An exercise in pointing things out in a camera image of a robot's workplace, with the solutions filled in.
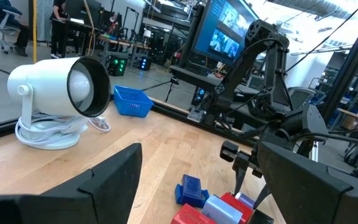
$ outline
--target white lamp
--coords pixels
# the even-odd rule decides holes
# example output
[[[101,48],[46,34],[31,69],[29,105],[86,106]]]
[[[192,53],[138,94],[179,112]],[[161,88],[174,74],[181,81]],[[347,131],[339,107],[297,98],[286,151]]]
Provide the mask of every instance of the white lamp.
[[[74,146],[89,118],[98,117],[107,108],[111,95],[107,71],[93,57],[22,65],[10,74],[7,89],[13,100],[22,102],[22,116],[16,125],[18,140],[39,149]],[[106,129],[99,129],[108,131],[108,124],[101,122],[98,125]]]

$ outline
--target blue basket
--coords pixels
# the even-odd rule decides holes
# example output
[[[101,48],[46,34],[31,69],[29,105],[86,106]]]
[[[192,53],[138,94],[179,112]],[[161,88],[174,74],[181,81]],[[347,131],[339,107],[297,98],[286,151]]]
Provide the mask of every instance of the blue basket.
[[[144,118],[154,103],[141,90],[124,86],[114,86],[114,103],[121,115]]]

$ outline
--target metal frame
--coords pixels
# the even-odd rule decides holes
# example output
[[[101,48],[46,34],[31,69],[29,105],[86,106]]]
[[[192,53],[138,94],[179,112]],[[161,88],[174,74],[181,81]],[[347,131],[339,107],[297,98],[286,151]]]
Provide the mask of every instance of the metal frame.
[[[325,122],[327,123],[334,114],[344,92],[349,87],[352,78],[356,74],[358,67],[358,38],[354,42],[349,54],[347,55],[344,65],[339,71],[332,90],[328,93],[325,106],[321,110]]]

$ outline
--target monitor screen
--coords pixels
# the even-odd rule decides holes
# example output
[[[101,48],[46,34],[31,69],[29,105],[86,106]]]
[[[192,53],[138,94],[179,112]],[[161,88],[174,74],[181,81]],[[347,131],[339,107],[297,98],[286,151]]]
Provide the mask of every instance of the monitor screen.
[[[241,0],[210,0],[204,10],[193,50],[231,65],[245,47],[248,27],[258,17]]]
[[[247,83],[249,88],[252,88],[254,90],[262,90],[265,85],[265,79],[262,77],[257,77],[254,75],[251,75],[248,79]]]

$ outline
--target pipe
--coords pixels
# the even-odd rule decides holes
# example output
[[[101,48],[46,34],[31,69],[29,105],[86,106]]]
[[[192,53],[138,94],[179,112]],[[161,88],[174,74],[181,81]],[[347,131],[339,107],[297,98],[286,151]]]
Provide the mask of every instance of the pipe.
[[[196,7],[194,7],[193,20],[191,20],[191,27],[189,30],[189,34],[187,36],[185,47],[183,48],[183,50],[181,52],[181,57],[180,57],[180,61],[178,64],[178,66],[181,68],[185,67],[185,64],[189,57],[191,48],[193,46],[193,41],[195,41],[195,35],[197,32],[198,26],[200,24],[201,17],[203,16],[203,13],[204,13],[204,6],[197,5]]]
[[[32,63],[37,63],[37,0],[32,0]]]

